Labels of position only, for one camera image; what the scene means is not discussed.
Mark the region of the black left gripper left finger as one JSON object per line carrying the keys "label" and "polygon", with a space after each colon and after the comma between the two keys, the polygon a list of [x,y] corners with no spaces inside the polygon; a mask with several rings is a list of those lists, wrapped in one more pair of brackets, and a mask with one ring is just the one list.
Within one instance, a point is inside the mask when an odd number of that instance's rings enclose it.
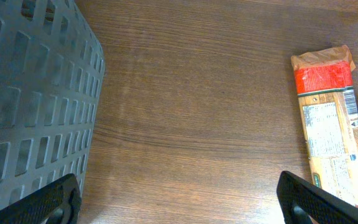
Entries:
{"label": "black left gripper left finger", "polygon": [[75,174],[67,174],[0,210],[0,223],[76,224],[81,207]]}

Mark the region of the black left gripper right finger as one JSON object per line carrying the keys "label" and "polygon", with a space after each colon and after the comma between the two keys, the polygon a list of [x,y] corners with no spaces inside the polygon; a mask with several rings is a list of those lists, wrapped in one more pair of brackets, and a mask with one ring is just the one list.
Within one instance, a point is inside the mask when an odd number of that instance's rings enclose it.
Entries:
{"label": "black left gripper right finger", "polygon": [[289,171],[280,174],[277,197],[286,224],[358,224],[358,208]]}

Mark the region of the orange spaghetti packet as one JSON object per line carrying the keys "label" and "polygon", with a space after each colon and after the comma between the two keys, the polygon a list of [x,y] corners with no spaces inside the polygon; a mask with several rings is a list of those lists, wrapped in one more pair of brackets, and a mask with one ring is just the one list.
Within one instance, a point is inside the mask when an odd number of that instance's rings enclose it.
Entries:
{"label": "orange spaghetti packet", "polygon": [[355,64],[346,45],[291,57],[313,184],[358,208]]}

